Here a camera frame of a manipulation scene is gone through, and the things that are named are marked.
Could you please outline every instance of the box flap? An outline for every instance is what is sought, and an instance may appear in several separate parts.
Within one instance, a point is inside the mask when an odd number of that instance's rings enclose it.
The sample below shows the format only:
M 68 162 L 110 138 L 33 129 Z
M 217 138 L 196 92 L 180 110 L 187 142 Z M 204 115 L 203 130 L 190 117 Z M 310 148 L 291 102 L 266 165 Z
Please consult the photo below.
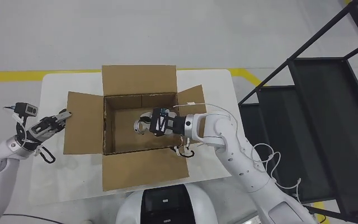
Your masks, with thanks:
M 68 92 L 64 154 L 95 154 L 103 150 L 103 96 Z
M 175 66 L 102 66 L 103 94 L 177 92 Z
M 178 103 L 179 105 L 187 104 L 187 102 L 204 103 L 204 93 L 202 92 L 202 86 L 194 86 L 188 88 L 182 92 L 178 92 Z M 206 113 L 205 105 L 194 105 L 194 106 L 180 106 L 179 113 L 181 116 L 188 114 L 203 114 Z
M 186 159 L 169 148 L 103 156 L 103 190 L 189 177 Z

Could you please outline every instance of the black cable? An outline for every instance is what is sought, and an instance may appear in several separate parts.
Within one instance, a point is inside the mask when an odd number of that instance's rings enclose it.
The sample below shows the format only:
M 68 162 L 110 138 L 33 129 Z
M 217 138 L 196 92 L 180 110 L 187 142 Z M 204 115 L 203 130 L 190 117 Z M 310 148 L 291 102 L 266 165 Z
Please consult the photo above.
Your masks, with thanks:
M 25 216 L 25 217 L 37 218 L 38 220 L 44 220 L 44 221 L 53 222 L 53 223 L 57 223 L 57 224 L 64 224 L 62 222 L 58 222 L 58 221 L 55 221 L 55 220 L 49 220 L 47 218 L 41 218 L 41 217 L 38 217 L 38 216 L 29 216 L 28 214 L 3 214 L 3 216 Z
M 181 153 L 179 153 L 182 157 L 185 157 L 185 158 L 190 158 L 190 157 L 193 157 L 194 155 L 195 155 L 195 152 L 193 151 L 193 150 L 190 150 L 190 152 L 191 152 L 191 155 L 190 156 L 186 156 L 186 155 L 184 155 L 184 154 L 181 154 Z
M 322 221 L 320 221 L 319 223 L 323 223 L 326 219 L 327 219 L 327 216 L 323 215 L 324 216 L 324 219 Z
M 42 148 L 47 152 L 47 154 L 52 158 L 52 161 L 49 161 L 46 156 L 40 151 L 40 156 L 45 160 L 45 162 L 47 162 L 48 164 L 53 164 L 56 161 L 56 158 L 54 157 L 54 155 L 52 155 L 52 153 L 45 147 L 42 146 Z

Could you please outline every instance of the white cable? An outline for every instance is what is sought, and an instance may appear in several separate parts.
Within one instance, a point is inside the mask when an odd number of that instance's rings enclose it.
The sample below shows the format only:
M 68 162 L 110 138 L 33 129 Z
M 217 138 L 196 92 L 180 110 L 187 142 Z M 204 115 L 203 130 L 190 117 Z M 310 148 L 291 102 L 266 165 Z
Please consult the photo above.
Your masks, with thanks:
M 24 132 L 24 134 L 25 134 L 25 139 L 23 140 L 23 143 L 22 143 L 22 146 L 21 146 L 21 148 L 22 148 L 22 147 L 25 145 L 26 140 L 27 140 L 26 129 L 25 129 L 25 127 L 24 127 L 23 124 L 22 124 L 22 123 L 23 123 L 22 119 L 19 118 L 19 116 L 17 116 L 17 114 L 15 114 L 15 113 L 12 114 L 12 118 L 14 118 L 14 120 L 20 124 L 20 126 L 21 126 L 21 128 L 23 129 L 23 132 Z
M 214 104 L 207 104 L 207 103 L 204 103 L 204 102 L 201 102 L 201 103 L 198 103 L 198 104 L 195 103 L 195 102 L 193 102 L 193 103 L 190 103 L 190 104 L 188 103 L 188 104 L 182 104 L 182 105 L 175 105 L 175 106 L 173 106 L 173 108 L 176 108 L 176 107 L 179 107 L 179 106 L 193 106 L 193 105 L 210 105 L 210 106 L 214 106 L 214 107 L 216 107 L 216 108 L 220 108 L 220 109 L 226 111 L 227 113 L 229 113 L 229 114 L 233 117 L 233 119 L 234 119 L 235 122 L 236 122 L 236 132 L 235 132 L 235 135 L 236 135 L 236 139 L 237 139 L 237 141 L 238 141 L 238 143 L 239 143 L 239 149 L 240 149 L 241 153 L 243 153 L 248 159 L 250 159 L 250 160 L 254 163 L 254 166 L 253 166 L 253 167 L 254 167 L 256 170 L 258 170 L 258 171 L 260 171 L 260 172 L 263 172 L 263 171 L 261 171 L 260 169 L 258 169 L 258 168 L 255 167 L 255 162 L 260 162 L 260 163 L 264 163 L 264 162 L 265 162 L 265 163 L 266 163 L 266 165 L 265 165 L 265 172 L 267 172 L 267 163 L 274 158 L 274 155 L 275 155 L 275 154 L 279 154 L 279 160 L 277 161 L 277 163 L 276 163 L 276 165 L 274 166 L 274 168 L 271 170 L 270 178 L 273 179 L 273 181 L 275 182 L 275 184 L 276 184 L 277 186 L 279 186 L 279 187 L 281 187 L 281 188 L 283 188 L 283 189 L 293 189 L 293 188 L 296 188 L 296 197 L 297 197 L 298 202 L 301 204 L 301 201 L 300 201 L 300 199 L 299 199 L 299 197 L 298 197 L 298 185 L 301 183 L 301 178 L 299 178 L 299 179 L 297 180 L 297 184 L 296 184 L 296 185 L 287 188 L 287 187 L 281 186 L 279 183 L 277 183 L 277 180 L 272 176 L 273 173 L 274 173 L 274 170 L 277 168 L 277 166 L 278 166 L 279 163 L 280 163 L 280 160 L 281 160 L 281 153 L 280 153 L 280 152 L 275 152 L 274 149 L 273 149 L 270 145 L 268 145 L 268 144 L 259 143 L 259 144 L 256 144 L 255 146 L 253 146 L 253 148 L 255 149 L 256 146 L 264 145 L 264 146 L 267 146 L 267 147 L 269 147 L 269 148 L 271 149 L 272 154 L 268 156 L 268 159 L 267 159 L 267 160 L 259 161 L 259 160 L 254 160 L 254 159 L 253 159 L 253 154 L 252 154 L 252 153 L 253 153 L 253 150 L 251 150 L 251 158 L 248 157 L 248 156 L 245 154 L 245 152 L 242 151 L 243 147 L 241 147 L 239 138 L 238 138 L 238 136 L 237 136 L 238 129 L 239 129 L 239 122 L 238 122 L 238 120 L 235 118 L 235 116 L 234 116 L 232 113 L 230 113 L 230 111 L 228 111 L 228 110 L 226 110 L 226 109 L 224 109 L 224 108 L 222 108 L 222 107 L 220 107 L 220 106 L 216 106 L 216 105 L 214 105 Z
M 291 187 L 281 186 L 281 185 L 277 182 L 277 180 L 274 178 L 274 170 L 277 168 L 277 166 L 279 165 L 279 163 L 280 163 L 280 161 L 281 161 L 281 153 L 280 153 L 280 152 L 274 152 L 274 149 L 273 149 L 270 145 L 265 144 L 265 143 L 256 144 L 255 146 L 253 146 L 253 148 L 255 149 L 255 147 L 256 147 L 256 146 L 259 146 L 259 145 L 264 145 L 264 146 L 269 147 L 273 153 L 268 156 L 268 159 L 267 159 L 267 160 L 265 160 L 265 161 L 257 161 L 257 162 L 261 162 L 261 163 L 266 162 L 265 171 L 267 172 L 267 164 L 268 164 L 268 162 L 274 158 L 274 155 L 275 155 L 275 154 L 279 154 L 279 159 L 278 159 L 276 165 L 274 166 L 274 168 L 272 168 L 272 170 L 271 170 L 270 178 L 271 178 L 271 179 L 275 182 L 275 184 L 276 184 L 277 186 L 279 186 L 280 188 L 283 188 L 283 189 L 293 189 L 293 188 L 296 188 L 296 198 L 297 198 L 297 201 L 298 201 L 300 204 L 302 204 L 301 201 L 300 201 L 300 199 L 299 199 L 299 196 L 298 196 L 298 186 L 299 186 L 299 184 L 301 183 L 301 178 L 299 178 L 299 179 L 297 180 L 297 184 L 295 184 L 294 186 L 291 186 Z

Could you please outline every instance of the black metal stairs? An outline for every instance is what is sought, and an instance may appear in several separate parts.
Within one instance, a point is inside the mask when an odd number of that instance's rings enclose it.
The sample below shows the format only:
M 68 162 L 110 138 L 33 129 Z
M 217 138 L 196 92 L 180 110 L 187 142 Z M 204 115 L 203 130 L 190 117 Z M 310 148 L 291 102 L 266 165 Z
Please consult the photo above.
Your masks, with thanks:
M 256 88 L 258 104 L 240 104 L 246 137 L 282 155 L 274 178 L 303 203 L 336 199 L 341 214 L 358 213 L 358 82 L 345 58 L 296 58 L 292 86 Z M 270 151 L 257 147 L 265 160 Z M 270 161 L 271 171 L 277 157 Z M 283 190 L 294 195 L 295 189 Z

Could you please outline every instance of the cable clip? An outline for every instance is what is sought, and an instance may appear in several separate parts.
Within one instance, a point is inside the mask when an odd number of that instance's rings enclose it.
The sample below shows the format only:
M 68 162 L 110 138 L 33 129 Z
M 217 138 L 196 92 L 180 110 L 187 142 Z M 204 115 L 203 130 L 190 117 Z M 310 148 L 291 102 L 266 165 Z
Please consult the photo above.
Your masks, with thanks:
M 34 153 L 34 156 L 38 156 L 40 153 L 41 153 L 41 148 L 43 147 L 43 145 L 38 145 L 36 147 L 36 150 L 35 150 L 35 153 Z

